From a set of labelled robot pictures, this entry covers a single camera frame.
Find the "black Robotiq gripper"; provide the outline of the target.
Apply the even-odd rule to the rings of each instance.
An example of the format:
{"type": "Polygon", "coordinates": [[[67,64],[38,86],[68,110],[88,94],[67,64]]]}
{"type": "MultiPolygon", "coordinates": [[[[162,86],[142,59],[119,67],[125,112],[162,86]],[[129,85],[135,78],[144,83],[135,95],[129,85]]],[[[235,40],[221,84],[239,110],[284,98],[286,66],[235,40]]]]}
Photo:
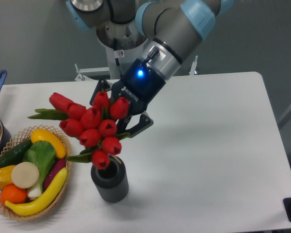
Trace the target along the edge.
{"type": "Polygon", "coordinates": [[[106,79],[99,80],[89,103],[93,105],[96,94],[101,90],[111,91],[111,97],[115,100],[120,97],[128,99],[130,101],[129,116],[117,122],[116,133],[133,138],[153,125],[153,120],[145,110],[165,84],[165,80],[154,69],[143,67],[142,61],[136,59],[121,79],[114,84],[106,79]],[[132,116],[138,114],[140,114],[139,122],[127,129],[132,116]]]}

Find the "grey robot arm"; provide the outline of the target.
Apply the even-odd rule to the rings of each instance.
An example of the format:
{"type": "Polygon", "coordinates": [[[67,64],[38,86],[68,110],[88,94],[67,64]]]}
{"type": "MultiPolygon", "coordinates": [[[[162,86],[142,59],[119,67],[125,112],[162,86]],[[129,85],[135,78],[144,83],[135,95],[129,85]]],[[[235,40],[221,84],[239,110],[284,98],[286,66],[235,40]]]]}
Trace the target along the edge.
{"type": "Polygon", "coordinates": [[[149,44],[129,63],[114,84],[97,84],[111,91],[112,100],[129,101],[128,113],[117,123],[117,134],[134,137],[153,124],[146,114],[148,104],[180,68],[183,61],[206,39],[216,16],[228,11],[231,0],[171,0],[147,2],[137,11],[138,31],[149,44]]]}

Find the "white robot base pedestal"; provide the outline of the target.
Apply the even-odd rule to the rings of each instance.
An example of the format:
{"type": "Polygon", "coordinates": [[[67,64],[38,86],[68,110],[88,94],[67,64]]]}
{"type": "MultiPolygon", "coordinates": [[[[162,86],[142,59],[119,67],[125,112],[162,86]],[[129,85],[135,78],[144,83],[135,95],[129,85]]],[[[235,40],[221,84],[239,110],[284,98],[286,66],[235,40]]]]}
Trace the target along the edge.
{"type": "Polygon", "coordinates": [[[66,6],[82,30],[96,29],[105,48],[111,79],[119,79],[147,45],[135,23],[134,0],[68,0],[66,6]]]}

